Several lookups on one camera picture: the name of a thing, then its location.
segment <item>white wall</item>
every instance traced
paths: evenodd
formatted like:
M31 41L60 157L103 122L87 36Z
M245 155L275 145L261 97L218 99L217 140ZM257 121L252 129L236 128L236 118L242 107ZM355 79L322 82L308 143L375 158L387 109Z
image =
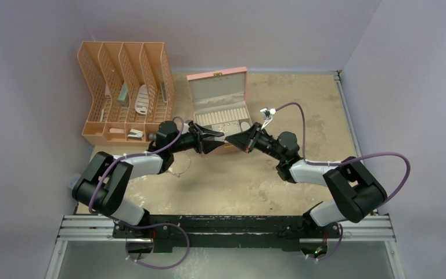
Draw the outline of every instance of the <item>white wall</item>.
M0 278L44 278L74 209L64 185L91 152L82 40L72 1L0 1Z
M98 41L167 43L172 69L342 69L380 0L76 0Z
M446 278L446 1L382 1L342 79L362 153L412 163L383 209L408 278ZM402 177L392 162L368 162L390 191Z

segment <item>purple cable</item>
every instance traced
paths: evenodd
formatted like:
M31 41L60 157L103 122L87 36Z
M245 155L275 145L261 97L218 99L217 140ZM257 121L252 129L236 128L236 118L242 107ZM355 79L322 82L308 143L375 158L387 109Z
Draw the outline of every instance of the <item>purple cable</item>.
M185 258L187 257L187 255L189 254L189 250L190 250L190 246L189 246L189 236L187 235L187 233L186 233L181 227L179 227L179 226L177 226L177 225L175 225L175 224L172 224L172 223L160 223L160 224L149 225L149 226L133 226L133 225L128 224L128 223L123 222L123 221L120 221L120 222L121 222L123 225L126 225L126 226L128 226L129 228L133 228L133 229L136 229L136 230L145 230L145 229L147 229L147 228L156 228L156 227L161 227L161 226L175 227L175 228L179 229L179 230L182 232L182 234L184 235L184 237L185 237L185 242L187 243L187 248L185 249L185 254L184 254L184 256L183 256L182 259L180 259L178 262L176 262L176 263L174 263L174 264L171 264L171 265L169 265L169 266L154 266L154 265L151 265L151 264L148 264L148 263L144 263L144 262L140 262L140 261L138 261L138 260L133 259L133 258L129 255L129 249L128 249L128 246L129 246L130 243L129 243L129 242L126 242L126 244L125 244L125 252L126 252L126 254L127 254L128 258L129 258L129 260L133 261L134 263L140 264L141 266L149 267L150 269L171 269L172 267L175 267L175 266L181 264L181 263L185 260Z
M325 259L329 258L339 248L339 245L341 244L341 241L343 241L343 225L341 225L341 223L338 222L337 226L339 227L339 239L337 240L336 245L324 257L318 257L317 260L325 260Z
M182 128L180 129L180 131L179 131L178 135L175 137L175 139L174 139L173 141L171 141L169 144L167 144L166 146L164 146L164 147L162 147L162 148L160 148L160 149L158 149L158 150L156 150L156 151L153 151L153 152L135 153L135 154L129 154L129 155L121 156L121 157L117 158L115 161L113 161L112 164L110 164L110 166L108 166L108 168L105 170L105 172L103 173L102 177L101 177L100 180L98 181L98 184L96 185L95 191L93 192L93 195L91 196L91 199L89 200L88 210L89 210L89 212L90 212L91 214L95 214L95 213L97 213L96 211L93 210L93 203L94 203L94 201L95 201L95 199L96 199L96 196L97 196L98 192L100 191L100 189L101 189L101 187L102 187L103 180L105 180L105 178L109 175L109 173L110 173L110 171L112 170L112 168L113 168L118 162L120 162L120 161L122 161L122 160L124 160L124 159L128 159L128 158L140 157L140 156L150 156L150 155L158 154L158 153L160 153L160 152L162 152L162 151L164 151L164 150L170 148L170 147L171 147L171 146L172 146L172 145L173 145L173 144L180 138L180 136L182 135L182 131L184 130L184 120L183 120L181 117L179 117L179 116L175 116L175 117L174 117L174 120L175 120L175 119L180 120L180 122L182 123ZM187 235L187 233L186 233L181 227L179 227L179 226L177 226L177 225L175 225L175 224L171 224L171 223L161 223L161 224L155 224L155 225L149 225L149 226L134 226L134 225L128 224L128 223L126 223L126 222L117 220L116 218L113 218L113 217L110 217L110 218L113 219L113 220L115 220L115 221L119 221L119 223L122 223L123 225L125 225L125 226L127 226L127 227L129 227L129 228L133 228L133 229L136 229L136 230L144 230L144 229L147 229L147 228L156 228L156 227L161 227L161 226L170 226L170 227L175 227L175 228L179 229L179 230L182 232L182 234L184 235L185 240L186 240L186 242L187 242L187 249L186 249L186 251L185 251L185 254L184 254L184 256L182 257L182 259L180 259L178 262L176 262L176 263L174 263L174 264L172 264L172 265L169 265L169 266L153 266L153 265L151 265L151 264L147 264L147 263L143 263L143 262L139 262L139 261L137 261L137 260L134 260L131 256L129 256L129 251L128 251L128 249L127 249L127 248L128 248L128 243L126 243L126 245L125 245L125 251L127 252L127 255L128 255L129 259L130 259L131 261L137 263L137 264L140 264L140 265L142 265L142 266L149 267L149 268L151 268L151 269L171 269L172 267L175 267L175 266L181 264L181 263L185 260L185 258L187 257L187 255L189 254L189 250L190 250L189 236Z
M296 105L298 106L298 108L300 109L300 113L301 113L301 119L302 119L302 123L303 123L303 140L302 140L302 154L303 154L303 161L305 161L306 164L310 164L312 166L344 166L346 164L351 164L351 163L355 163L355 162L359 162L365 159L370 159L370 158L374 158L374 157L381 157L381 156L396 156L401 158L402 160L404 160L404 163L406 164L406 173L404 174L404 177L402 178L401 182L399 183L399 186L396 187L396 189L387 197L386 201L384 201L382 205L386 204L388 201L390 201L394 196L397 195L397 193L401 190L401 188L404 186L404 184L406 183L406 180L408 180L409 174L411 172L411 164L409 163L408 158L406 158L403 154L397 153L397 152L379 152L379 153L373 153L373 154L368 154L365 156L360 156L345 162L340 162L340 163L335 163L335 162L311 162L309 160L306 159L305 157L305 114L303 113L303 109L301 108L300 104L298 104L297 102L291 102L291 103L286 103L282 106L280 106L279 108L276 109L276 111L279 111L287 106L290 105ZM338 223L340 228L341 228L341 233L339 236L339 240L336 244L336 246L334 247L334 249L332 249L332 251L330 253L328 253L326 256L322 257L321 260L326 259L327 257L329 257L332 253L334 253L338 247L339 244L341 243L341 239L343 238L343 226L341 226L340 223Z

